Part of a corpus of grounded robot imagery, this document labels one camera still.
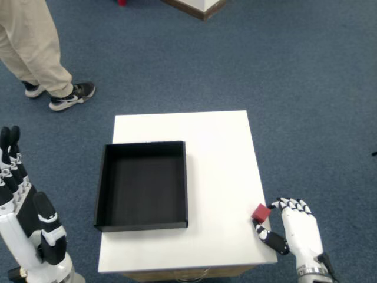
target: black tray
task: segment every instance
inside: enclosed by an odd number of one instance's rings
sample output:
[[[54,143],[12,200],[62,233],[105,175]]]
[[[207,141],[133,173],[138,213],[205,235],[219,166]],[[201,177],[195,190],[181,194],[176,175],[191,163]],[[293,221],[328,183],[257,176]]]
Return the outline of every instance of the black tray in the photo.
[[[104,147],[94,226],[103,232],[186,228],[183,141]]]

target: white robotic hand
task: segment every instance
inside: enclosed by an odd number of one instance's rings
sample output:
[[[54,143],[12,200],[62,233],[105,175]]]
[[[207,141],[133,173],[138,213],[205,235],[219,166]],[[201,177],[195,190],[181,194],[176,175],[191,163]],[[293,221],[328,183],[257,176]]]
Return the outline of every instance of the white robotic hand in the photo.
[[[278,198],[269,208],[280,209],[286,239],[268,231],[256,220],[253,220],[254,227],[267,246],[282,255],[289,252],[295,255],[299,283],[338,282],[328,256],[323,253],[317,220],[308,205],[301,199]]]
[[[0,236],[19,267],[12,282],[85,283],[66,253],[64,227],[53,205],[29,181],[19,152],[19,127],[0,132]]]

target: sneaker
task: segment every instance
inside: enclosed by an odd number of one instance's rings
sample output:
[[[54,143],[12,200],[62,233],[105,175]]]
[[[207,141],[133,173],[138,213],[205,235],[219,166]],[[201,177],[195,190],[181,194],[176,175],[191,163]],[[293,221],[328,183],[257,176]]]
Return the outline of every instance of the sneaker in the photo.
[[[40,96],[44,91],[44,87],[41,86],[40,84],[38,85],[32,85],[28,83],[27,81],[22,82],[25,86],[25,95],[29,98],[37,98]]]
[[[73,91],[70,95],[57,98],[51,97],[49,108],[54,111],[61,111],[67,109],[76,103],[84,103],[93,96],[95,92],[95,86],[93,83],[74,84]]]

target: table top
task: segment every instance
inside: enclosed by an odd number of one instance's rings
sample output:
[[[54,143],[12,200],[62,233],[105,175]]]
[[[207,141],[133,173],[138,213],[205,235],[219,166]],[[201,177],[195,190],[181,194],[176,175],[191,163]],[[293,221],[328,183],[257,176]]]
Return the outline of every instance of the table top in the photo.
[[[186,142],[188,228],[102,233],[98,271],[276,262],[250,221],[265,201],[246,111],[115,117],[113,143],[176,140]]]

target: khaki pants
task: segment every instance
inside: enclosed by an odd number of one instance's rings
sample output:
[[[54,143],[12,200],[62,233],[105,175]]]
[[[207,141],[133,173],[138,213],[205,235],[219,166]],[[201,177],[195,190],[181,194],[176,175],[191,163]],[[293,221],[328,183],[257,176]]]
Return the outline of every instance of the khaki pants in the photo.
[[[21,81],[65,97],[73,86],[45,0],[0,0],[0,59]]]

